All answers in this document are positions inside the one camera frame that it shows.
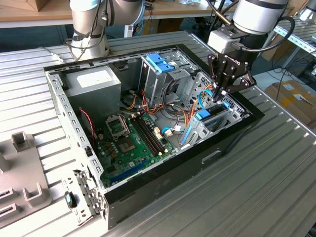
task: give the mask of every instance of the open computer tower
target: open computer tower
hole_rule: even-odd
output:
[[[78,170],[62,180],[83,225],[110,229],[227,154],[264,114],[239,92],[212,98],[184,45],[45,68]]]

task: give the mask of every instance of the wooden shelf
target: wooden shelf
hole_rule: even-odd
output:
[[[198,14],[211,12],[212,10],[210,7],[197,3],[192,6],[183,5],[177,0],[173,2],[158,0],[153,3],[153,15]],[[40,12],[0,6],[0,22],[69,20],[71,18],[71,9],[67,0],[50,0]]]

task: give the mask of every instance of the slotted metal worktable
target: slotted metal worktable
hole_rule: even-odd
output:
[[[183,43],[206,61],[210,53],[186,32],[115,39],[115,54]],[[66,61],[68,49],[51,48]],[[4,229],[0,236],[102,236],[103,220],[82,228],[63,199],[60,179],[75,157],[57,119],[41,49],[0,54],[0,140],[24,130],[35,137],[52,204]],[[258,88],[242,92],[265,117],[209,169],[125,220],[107,237],[303,237],[316,222],[316,138]]]

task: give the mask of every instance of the green circuit board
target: green circuit board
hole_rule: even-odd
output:
[[[151,133],[154,134],[154,122],[148,114],[142,115],[142,120],[146,123]],[[129,176],[143,170],[160,160],[172,156],[175,151],[172,145],[166,140],[157,141],[163,146],[163,152],[159,155],[153,155],[142,136],[139,135],[137,129],[132,124],[130,118],[125,120],[130,131],[128,137],[119,137],[117,141],[112,139],[109,129],[104,126],[99,129],[102,136],[98,138],[98,158],[103,166],[104,172],[101,175],[101,181],[105,187],[114,185],[115,183],[128,178]]]

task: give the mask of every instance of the white label sticker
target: white label sticker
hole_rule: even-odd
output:
[[[283,85],[284,87],[285,87],[285,89],[287,89],[287,90],[294,90],[295,88],[292,86],[292,85],[290,85],[290,84],[285,84],[285,85]]]
[[[302,100],[302,98],[301,98],[302,95],[301,95],[301,94],[295,94],[294,96],[295,96],[296,99]]]
[[[95,72],[95,73],[89,73],[86,75],[80,75],[77,77],[77,80],[82,88],[97,85],[101,83],[105,83],[107,81],[112,81],[112,78],[110,77],[109,73],[105,70]]]

